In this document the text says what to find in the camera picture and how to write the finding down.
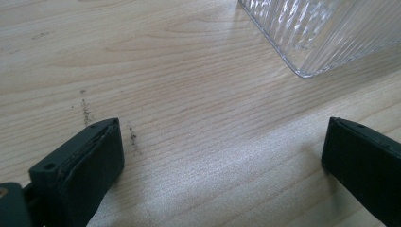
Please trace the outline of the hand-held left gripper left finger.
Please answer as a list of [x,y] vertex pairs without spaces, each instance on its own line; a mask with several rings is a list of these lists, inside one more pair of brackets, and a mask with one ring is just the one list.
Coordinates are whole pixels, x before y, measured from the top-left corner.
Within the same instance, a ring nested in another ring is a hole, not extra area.
[[29,170],[43,225],[85,227],[124,168],[119,120],[94,123]]

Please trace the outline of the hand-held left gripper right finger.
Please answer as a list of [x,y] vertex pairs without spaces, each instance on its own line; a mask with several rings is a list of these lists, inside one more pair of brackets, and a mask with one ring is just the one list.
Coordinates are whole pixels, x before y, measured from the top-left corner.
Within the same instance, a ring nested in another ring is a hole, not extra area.
[[329,120],[322,165],[387,227],[401,227],[401,143],[353,121]]

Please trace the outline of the clear ribbed plastic container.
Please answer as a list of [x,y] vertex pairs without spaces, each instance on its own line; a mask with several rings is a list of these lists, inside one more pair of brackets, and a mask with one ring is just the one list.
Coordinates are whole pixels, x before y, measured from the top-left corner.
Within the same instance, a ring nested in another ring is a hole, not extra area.
[[401,43],[401,0],[238,0],[238,4],[302,78]]

